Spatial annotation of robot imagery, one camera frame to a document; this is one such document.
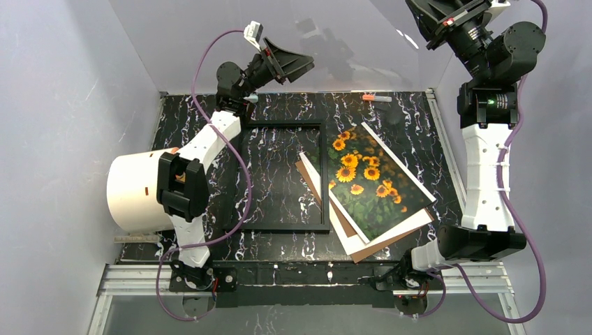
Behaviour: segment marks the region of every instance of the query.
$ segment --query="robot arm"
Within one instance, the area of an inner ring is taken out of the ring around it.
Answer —
[[[509,182],[509,154],[500,150],[518,122],[517,81],[532,71],[545,35],[530,22],[518,22],[492,38],[485,26],[510,4],[505,0],[406,0],[428,49],[444,42],[473,79],[458,97],[460,126],[468,157],[467,203],[461,225],[442,224],[437,239],[408,251],[399,280],[426,278],[422,272],[461,262],[497,260],[526,247],[523,234],[501,198],[497,168]]]
[[[254,21],[244,30],[245,39],[258,51],[246,70],[233,62],[218,68],[218,111],[213,113],[212,123],[175,153],[165,152],[159,158],[156,199],[168,214],[180,246],[205,242],[202,217],[209,200],[206,171],[225,146],[212,127],[233,139],[241,133],[241,125],[251,119],[256,89],[272,80],[293,82],[314,67],[312,57],[282,50],[267,38],[267,47],[261,47],[262,30]],[[179,253],[179,260],[190,267],[203,267],[208,257],[206,246],[181,248]]]

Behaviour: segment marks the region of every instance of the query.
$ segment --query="white cylinder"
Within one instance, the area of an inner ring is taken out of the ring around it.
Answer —
[[[117,157],[107,178],[107,204],[113,220],[123,230],[150,233],[173,229],[169,216],[156,201],[158,159],[164,152],[156,150]]]

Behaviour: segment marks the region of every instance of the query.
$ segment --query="marble table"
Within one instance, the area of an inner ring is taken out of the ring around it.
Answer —
[[[448,170],[441,138],[424,92],[381,93],[391,103],[362,101],[362,92],[316,94],[260,94],[252,119],[324,119],[329,139],[366,122],[408,169],[434,194],[428,207],[434,222],[367,258],[365,262],[398,260],[405,250],[433,239],[441,223],[459,223],[461,207]],[[198,96],[208,113],[213,95]],[[181,147],[204,125],[189,96],[166,96],[152,149]],[[297,153],[318,155],[318,132],[297,129],[258,129],[242,134],[242,151],[253,176],[253,205],[249,222],[318,223],[320,207],[298,173]],[[244,206],[244,175],[236,159],[224,149],[208,171],[211,197],[204,219],[208,239],[224,234],[236,223]],[[173,231],[160,232],[155,244],[127,244],[119,263],[155,262],[176,246]],[[334,232],[239,232],[210,248],[215,262],[350,262]]]

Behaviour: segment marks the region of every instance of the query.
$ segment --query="brown cardboard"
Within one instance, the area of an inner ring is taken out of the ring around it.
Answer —
[[[318,196],[318,193],[317,193],[316,189],[314,188],[314,184],[312,183],[312,179],[310,178],[309,173],[306,171],[304,163],[301,161],[297,162],[296,168],[298,169],[298,171],[300,171],[300,174],[302,175],[302,177],[304,178],[306,183],[309,185],[309,188],[313,192],[315,199],[320,203],[320,197]],[[345,216],[343,216],[341,211],[339,211],[337,209],[337,206],[335,206],[335,204],[333,203],[333,200],[330,200],[330,202],[331,202],[331,206],[333,206],[333,210],[335,210],[335,214],[337,214],[337,217],[339,218],[339,222],[341,223],[343,230],[345,230],[345,232],[346,232],[347,237],[352,237],[352,236],[356,235],[357,234],[356,231],[352,228],[351,224],[348,222],[348,220],[345,218]],[[358,263],[358,262],[372,256],[374,253],[379,252],[380,250],[384,249],[385,247],[393,244],[394,242],[399,241],[400,239],[402,239],[403,237],[409,235],[410,233],[412,233],[414,231],[416,231],[416,230],[411,230],[410,232],[407,232],[406,234],[395,236],[391,239],[388,239],[387,241],[384,241],[381,244],[376,244],[375,246],[371,246],[369,248],[360,250],[360,251],[350,255],[350,257],[352,258],[354,263]]]

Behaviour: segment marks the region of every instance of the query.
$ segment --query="sunflower photo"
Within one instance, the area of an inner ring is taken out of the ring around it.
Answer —
[[[436,201],[365,123],[330,141],[329,189],[366,243]]]

